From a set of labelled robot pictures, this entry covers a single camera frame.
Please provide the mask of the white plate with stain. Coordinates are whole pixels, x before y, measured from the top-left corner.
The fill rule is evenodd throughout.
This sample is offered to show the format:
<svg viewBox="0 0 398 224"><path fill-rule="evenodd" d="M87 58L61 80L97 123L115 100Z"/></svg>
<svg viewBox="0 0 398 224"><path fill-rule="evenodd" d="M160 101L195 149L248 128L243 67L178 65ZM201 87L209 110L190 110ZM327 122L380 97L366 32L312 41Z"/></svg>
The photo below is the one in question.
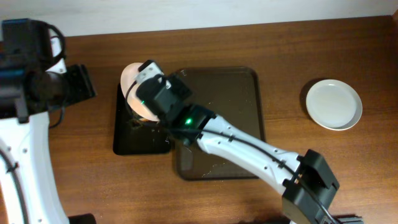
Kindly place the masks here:
<svg viewBox="0 0 398 224"><path fill-rule="evenodd" d="M130 86L135 81L136 76L139 71L138 68L142 65L142 63L131 63L127 67L124 68L121 74L120 84L123 96L126 97L126 93ZM158 117L150 112L147 107L142 104L142 101L136 96L136 90L139 87L139 84L135 84L131 91L129 92L127 102L131 109L138 114L141 119L146 119L148 121L158 121Z"/></svg>

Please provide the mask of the green orange sponge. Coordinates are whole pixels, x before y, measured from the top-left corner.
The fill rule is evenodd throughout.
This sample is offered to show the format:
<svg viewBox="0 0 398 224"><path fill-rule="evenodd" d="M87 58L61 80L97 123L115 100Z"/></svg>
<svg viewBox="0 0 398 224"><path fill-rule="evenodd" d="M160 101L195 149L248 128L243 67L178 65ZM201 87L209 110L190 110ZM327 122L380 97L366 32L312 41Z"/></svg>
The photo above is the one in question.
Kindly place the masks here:
<svg viewBox="0 0 398 224"><path fill-rule="evenodd" d="M148 120L145 118L139 118L139 117L133 117L131 120L131 126L132 127L138 127L138 126L149 126L150 123L148 123Z"/></svg>

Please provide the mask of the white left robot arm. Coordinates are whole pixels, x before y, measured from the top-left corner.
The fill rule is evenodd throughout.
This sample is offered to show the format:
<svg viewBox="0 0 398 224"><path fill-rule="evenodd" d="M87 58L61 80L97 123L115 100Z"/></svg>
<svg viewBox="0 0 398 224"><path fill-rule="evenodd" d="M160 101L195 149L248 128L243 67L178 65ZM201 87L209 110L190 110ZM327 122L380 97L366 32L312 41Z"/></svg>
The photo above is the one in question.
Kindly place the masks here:
<svg viewBox="0 0 398 224"><path fill-rule="evenodd" d="M83 65L1 67L1 194L8 223L95 223L91 213L64 212L49 151L49 112L94 96Z"/></svg>

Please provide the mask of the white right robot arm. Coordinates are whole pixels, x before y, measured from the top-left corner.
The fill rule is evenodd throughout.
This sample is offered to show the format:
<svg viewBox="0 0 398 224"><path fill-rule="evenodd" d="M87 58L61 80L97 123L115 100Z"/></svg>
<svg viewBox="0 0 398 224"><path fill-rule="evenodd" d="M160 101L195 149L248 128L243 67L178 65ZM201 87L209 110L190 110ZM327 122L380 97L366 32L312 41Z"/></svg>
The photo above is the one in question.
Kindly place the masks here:
<svg viewBox="0 0 398 224"><path fill-rule="evenodd" d="M282 211L294 223L338 223L328 208L340 185L318 152L304 156L251 136L215 112L184 101L190 89L177 76L138 75L136 96L158 124L184 145L226 159L269 184L282 196Z"/></svg>

